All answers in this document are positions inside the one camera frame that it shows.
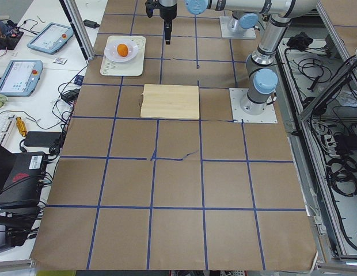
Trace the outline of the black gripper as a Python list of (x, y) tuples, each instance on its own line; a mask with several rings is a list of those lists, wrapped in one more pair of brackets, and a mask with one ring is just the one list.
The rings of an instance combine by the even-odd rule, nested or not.
[(177, 0), (147, 0), (146, 14), (152, 18), (154, 9), (159, 10), (159, 16), (164, 20), (164, 40), (166, 45), (171, 44), (172, 20), (177, 16)]

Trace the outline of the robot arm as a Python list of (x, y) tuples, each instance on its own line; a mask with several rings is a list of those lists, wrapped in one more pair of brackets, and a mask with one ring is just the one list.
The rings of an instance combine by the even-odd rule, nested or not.
[(269, 14), (269, 23), (257, 49), (246, 60), (250, 81), (247, 94), (240, 100), (241, 109), (250, 115), (264, 112), (269, 96), (275, 91), (278, 76), (270, 66), (276, 50), (291, 24), (291, 20), (316, 8), (317, 1), (185, 1), (185, 7), (193, 15), (206, 10), (230, 10), (236, 13)]
[(258, 15), (256, 13), (232, 11), (230, 21), (227, 23), (227, 28), (232, 33), (240, 33), (244, 30), (254, 28), (257, 22)]

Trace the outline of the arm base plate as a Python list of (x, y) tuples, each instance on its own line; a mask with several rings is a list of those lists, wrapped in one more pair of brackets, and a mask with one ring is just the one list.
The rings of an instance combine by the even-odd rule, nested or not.
[(232, 120), (238, 123), (277, 124), (271, 96), (265, 103), (257, 104), (248, 98), (248, 89), (230, 88)]
[(220, 16), (221, 36), (224, 39), (255, 40), (256, 32), (254, 28), (244, 29), (240, 21), (233, 17)]

